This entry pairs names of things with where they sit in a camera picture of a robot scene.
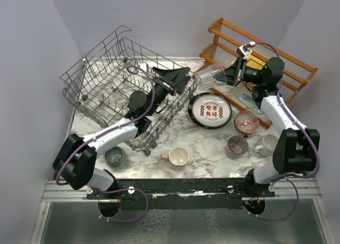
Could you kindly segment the clear drinking glass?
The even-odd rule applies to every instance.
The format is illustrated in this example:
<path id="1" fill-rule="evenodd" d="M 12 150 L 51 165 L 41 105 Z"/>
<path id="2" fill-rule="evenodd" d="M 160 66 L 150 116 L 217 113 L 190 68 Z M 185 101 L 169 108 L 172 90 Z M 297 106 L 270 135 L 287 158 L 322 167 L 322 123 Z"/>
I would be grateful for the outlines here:
<path id="1" fill-rule="evenodd" d="M 195 74 L 195 81 L 200 90 L 208 90 L 210 88 L 216 88 L 225 85 L 222 82 L 217 81 L 214 75 L 217 73 L 217 63 L 208 66 L 207 68 L 198 71 Z"/>

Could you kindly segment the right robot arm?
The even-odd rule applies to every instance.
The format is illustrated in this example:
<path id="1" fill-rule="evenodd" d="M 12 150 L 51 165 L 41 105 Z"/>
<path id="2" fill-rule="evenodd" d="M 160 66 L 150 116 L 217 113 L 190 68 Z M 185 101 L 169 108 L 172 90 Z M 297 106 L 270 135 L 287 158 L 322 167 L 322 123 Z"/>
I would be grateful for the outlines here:
<path id="1" fill-rule="evenodd" d="M 240 82 L 253 84 L 252 100 L 264 111 L 279 133 L 272 159 L 264 166 L 250 170 L 244 180 L 244 192 L 251 197 L 262 193 L 272 182 L 286 176 L 300 174 L 314 177 L 320 168 L 318 146 L 320 133 L 303 125 L 287 108 L 279 92 L 285 63 L 279 57 L 270 58 L 258 70 L 248 67 L 244 58 L 226 69 L 213 74 L 213 78 L 229 86 Z"/>

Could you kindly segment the pink cream mug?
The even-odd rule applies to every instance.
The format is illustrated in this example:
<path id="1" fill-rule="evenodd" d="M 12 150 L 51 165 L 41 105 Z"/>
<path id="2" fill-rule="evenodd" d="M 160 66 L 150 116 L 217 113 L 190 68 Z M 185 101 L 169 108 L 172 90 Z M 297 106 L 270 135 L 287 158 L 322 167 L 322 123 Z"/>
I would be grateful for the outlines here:
<path id="1" fill-rule="evenodd" d="M 168 154 L 162 154 L 160 159 L 164 162 L 170 163 L 174 170 L 183 170 L 190 159 L 190 155 L 185 148 L 174 147 Z"/>

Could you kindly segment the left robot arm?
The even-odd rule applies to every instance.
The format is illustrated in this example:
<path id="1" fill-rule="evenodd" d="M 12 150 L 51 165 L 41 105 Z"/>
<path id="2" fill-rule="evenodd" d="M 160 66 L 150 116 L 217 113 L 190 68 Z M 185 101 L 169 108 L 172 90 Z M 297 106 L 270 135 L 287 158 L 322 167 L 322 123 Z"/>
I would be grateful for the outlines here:
<path id="1" fill-rule="evenodd" d="M 157 77 L 136 65 L 129 64 L 126 70 L 129 74 L 142 72 L 150 82 L 151 91 L 148 94 L 141 89 L 134 91 L 129 97 L 127 113 L 110 127 L 84 137 L 74 133 L 66 138 L 53 162 L 55 181 L 59 186 L 68 184 L 74 190 L 89 186 L 99 189 L 103 197 L 113 198 L 117 194 L 114 177 L 95 167 L 97 158 L 113 147 L 144 134 L 152 123 L 150 116 L 156 114 L 159 105 L 169 94 L 180 95 L 191 79 L 189 67 L 172 70 L 154 68 Z"/>

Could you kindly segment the purple mug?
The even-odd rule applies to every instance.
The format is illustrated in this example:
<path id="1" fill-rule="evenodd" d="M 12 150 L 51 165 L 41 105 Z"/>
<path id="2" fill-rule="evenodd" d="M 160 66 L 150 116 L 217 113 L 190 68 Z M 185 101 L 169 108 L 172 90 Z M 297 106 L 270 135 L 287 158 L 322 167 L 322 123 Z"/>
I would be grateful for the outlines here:
<path id="1" fill-rule="evenodd" d="M 248 149 L 248 135 L 232 136 L 225 145 L 225 154 L 230 159 L 237 159 L 244 155 Z"/>

